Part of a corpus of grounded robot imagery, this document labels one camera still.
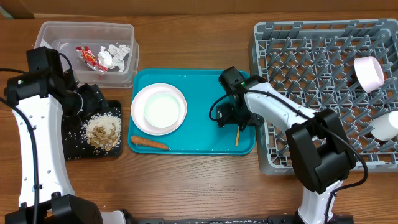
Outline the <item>wooden chopstick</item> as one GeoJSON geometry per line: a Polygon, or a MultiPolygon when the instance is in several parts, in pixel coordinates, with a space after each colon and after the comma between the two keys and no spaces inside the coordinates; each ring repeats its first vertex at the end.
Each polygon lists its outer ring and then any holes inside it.
{"type": "Polygon", "coordinates": [[[240,127],[238,126],[237,133],[236,133],[236,141],[235,141],[236,147],[239,145],[239,136],[240,136],[240,127]]]}

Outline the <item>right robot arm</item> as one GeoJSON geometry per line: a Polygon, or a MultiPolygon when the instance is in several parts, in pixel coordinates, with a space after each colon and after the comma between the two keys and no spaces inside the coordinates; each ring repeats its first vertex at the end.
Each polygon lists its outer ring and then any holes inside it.
{"type": "Polygon", "coordinates": [[[212,105],[219,127],[237,124],[243,131],[268,121],[285,135],[295,175],[304,186],[293,223],[338,223],[334,197],[356,165],[338,114],[299,105],[259,75],[246,78],[235,67],[222,71],[218,81],[229,98],[212,105]]]}

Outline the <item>peanut shells pile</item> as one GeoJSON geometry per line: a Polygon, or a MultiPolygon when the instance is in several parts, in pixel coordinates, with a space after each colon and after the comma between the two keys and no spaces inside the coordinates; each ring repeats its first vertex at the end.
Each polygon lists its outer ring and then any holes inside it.
{"type": "Polygon", "coordinates": [[[115,127],[106,130],[105,127],[95,126],[86,132],[87,143],[95,148],[110,151],[119,144],[120,133],[115,127]]]}

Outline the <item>white rice pile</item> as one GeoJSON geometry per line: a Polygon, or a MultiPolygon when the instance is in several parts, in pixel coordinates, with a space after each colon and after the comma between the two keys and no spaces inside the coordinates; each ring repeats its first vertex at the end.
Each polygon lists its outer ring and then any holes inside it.
{"type": "Polygon", "coordinates": [[[109,118],[107,116],[101,116],[98,119],[91,120],[89,125],[86,128],[87,131],[91,131],[95,126],[105,127],[106,130],[115,127],[117,131],[122,131],[122,125],[118,124],[120,121],[118,118],[109,118]]]}

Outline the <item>orange carrot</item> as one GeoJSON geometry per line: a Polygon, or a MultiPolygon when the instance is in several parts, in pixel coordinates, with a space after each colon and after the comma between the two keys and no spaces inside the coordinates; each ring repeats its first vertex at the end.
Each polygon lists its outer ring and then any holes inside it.
{"type": "Polygon", "coordinates": [[[170,148],[165,144],[156,142],[150,139],[142,138],[140,136],[131,136],[131,142],[138,146],[153,147],[156,149],[169,150],[170,148]]]}

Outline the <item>cream bowl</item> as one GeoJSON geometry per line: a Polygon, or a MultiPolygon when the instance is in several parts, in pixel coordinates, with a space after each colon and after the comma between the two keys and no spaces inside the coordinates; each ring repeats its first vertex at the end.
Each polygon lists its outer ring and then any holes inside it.
{"type": "Polygon", "coordinates": [[[168,128],[180,117],[180,103],[171,94],[158,93],[147,100],[144,117],[155,128],[168,128]]]}

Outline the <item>large white plate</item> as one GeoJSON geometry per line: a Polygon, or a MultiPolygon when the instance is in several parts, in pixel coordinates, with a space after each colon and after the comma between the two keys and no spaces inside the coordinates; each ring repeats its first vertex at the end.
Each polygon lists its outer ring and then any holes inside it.
{"type": "Polygon", "coordinates": [[[133,123],[144,133],[153,136],[162,136],[176,131],[184,122],[187,115],[187,101],[182,92],[166,83],[155,83],[140,90],[132,100],[131,118],[133,123]],[[180,103],[180,117],[176,123],[168,128],[155,128],[144,117],[144,108],[147,100],[158,93],[168,93],[174,96],[180,103]]]}

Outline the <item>red snack wrapper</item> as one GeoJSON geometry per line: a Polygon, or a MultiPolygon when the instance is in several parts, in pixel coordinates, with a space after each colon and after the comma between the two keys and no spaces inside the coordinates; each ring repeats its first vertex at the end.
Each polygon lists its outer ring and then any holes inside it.
{"type": "Polygon", "coordinates": [[[100,71],[100,72],[107,72],[108,68],[100,65],[94,56],[93,52],[90,50],[89,47],[76,47],[76,51],[79,54],[79,57],[84,61],[84,63],[89,66],[92,70],[100,71]]]}

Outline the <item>small white plate bowl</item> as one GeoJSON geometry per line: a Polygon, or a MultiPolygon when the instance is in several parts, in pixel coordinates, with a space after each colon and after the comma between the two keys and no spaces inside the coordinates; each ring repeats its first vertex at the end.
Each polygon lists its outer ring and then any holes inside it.
{"type": "Polygon", "coordinates": [[[384,74],[380,63],[373,56],[356,58],[354,70],[362,89],[370,93],[384,84],[384,74]]]}

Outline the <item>foil wrapper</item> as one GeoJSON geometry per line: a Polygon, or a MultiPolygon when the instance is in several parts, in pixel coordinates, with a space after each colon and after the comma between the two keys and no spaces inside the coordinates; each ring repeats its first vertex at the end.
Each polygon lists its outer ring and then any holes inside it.
{"type": "Polygon", "coordinates": [[[111,44],[108,49],[105,46],[101,46],[98,53],[98,63],[106,71],[118,67],[119,72],[123,72],[125,69],[124,58],[129,52],[130,47],[127,45],[119,45],[117,47],[111,44]]]}

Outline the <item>small white cup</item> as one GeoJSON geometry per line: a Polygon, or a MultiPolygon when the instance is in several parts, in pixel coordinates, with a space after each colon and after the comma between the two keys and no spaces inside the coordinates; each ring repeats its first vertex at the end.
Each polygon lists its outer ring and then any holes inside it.
{"type": "Polygon", "coordinates": [[[378,140],[388,141],[397,135],[397,111],[391,111],[371,121],[371,134],[378,140]]]}

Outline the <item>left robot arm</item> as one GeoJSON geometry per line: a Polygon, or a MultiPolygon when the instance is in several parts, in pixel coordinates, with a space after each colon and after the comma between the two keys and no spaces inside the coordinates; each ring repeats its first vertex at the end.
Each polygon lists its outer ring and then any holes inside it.
{"type": "Polygon", "coordinates": [[[67,174],[62,120],[78,121],[108,108],[97,85],[78,86],[64,70],[64,54],[39,47],[27,51],[28,71],[8,79],[1,102],[12,109],[21,143],[19,209],[6,223],[132,223],[125,210],[102,212],[75,196],[67,174]]]}

